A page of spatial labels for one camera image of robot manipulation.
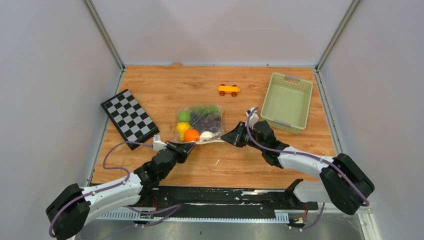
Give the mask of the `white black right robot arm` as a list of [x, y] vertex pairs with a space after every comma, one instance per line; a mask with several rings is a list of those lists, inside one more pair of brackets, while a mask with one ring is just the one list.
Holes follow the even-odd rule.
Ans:
[[320, 196], [304, 194], [300, 185], [285, 195], [286, 204], [292, 209], [305, 202], [332, 202], [343, 213], [353, 215], [360, 207], [370, 205], [368, 198], [375, 186], [347, 154], [320, 156], [298, 150], [278, 140], [266, 121], [258, 121], [252, 127], [241, 121], [221, 140], [238, 148], [250, 146], [260, 150], [271, 166], [319, 178], [321, 184], [316, 188], [321, 191]]

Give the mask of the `clear zip top bag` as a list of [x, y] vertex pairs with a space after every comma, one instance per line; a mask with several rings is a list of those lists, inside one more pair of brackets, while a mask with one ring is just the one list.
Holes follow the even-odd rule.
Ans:
[[174, 139], [178, 143], [219, 142], [224, 134], [224, 109], [216, 104], [191, 105], [176, 112]]

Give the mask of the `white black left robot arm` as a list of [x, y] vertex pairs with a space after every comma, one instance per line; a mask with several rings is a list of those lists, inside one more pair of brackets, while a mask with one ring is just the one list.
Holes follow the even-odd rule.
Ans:
[[156, 155], [134, 172], [122, 167], [126, 175], [119, 179], [89, 187], [77, 183], [67, 186], [45, 210], [50, 222], [48, 234], [57, 240], [67, 240], [110, 211], [135, 204], [149, 206], [154, 189], [176, 164], [186, 162], [195, 146], [195, 142], [154, 140], [148, 147]]

